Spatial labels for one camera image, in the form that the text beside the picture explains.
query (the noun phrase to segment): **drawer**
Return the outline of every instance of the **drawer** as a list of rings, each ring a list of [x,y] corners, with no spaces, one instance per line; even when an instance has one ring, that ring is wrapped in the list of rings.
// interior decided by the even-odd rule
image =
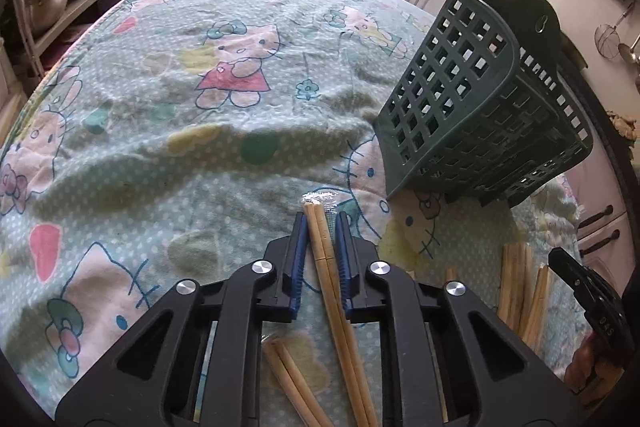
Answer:
[[[636,261],[627,214],[578,241],[582,261],[622,295]]]
[[[626,212],[618,178],[593,127],[591,134],[591,154],[564,174],[582,207],[578,239],[587,237]]]

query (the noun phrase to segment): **silver screw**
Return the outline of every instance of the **silver screw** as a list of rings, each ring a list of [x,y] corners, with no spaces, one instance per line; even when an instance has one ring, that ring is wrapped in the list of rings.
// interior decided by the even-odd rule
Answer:
[[[273,264],[269,261],[256,261],[252,264],[251,269],[256,273],[269,273],[273,269]]]
[[[177,285],[175,285],[175,290],[180,295],[188,295],[196,291],[196,283],[193,282],[191,279],[185,279],[178,282]]]
[[[448,282],[447,285],[444,286],[444,288],[449,295],[453,295],[454,297],[460,297],[466,292],[465,285],[463,285],[463,283],[460,281]]]
[[[391,271],[391,267],[384,261],[375,261],[375,263],[371,263],[369,269],[376,275],[384,275]]]

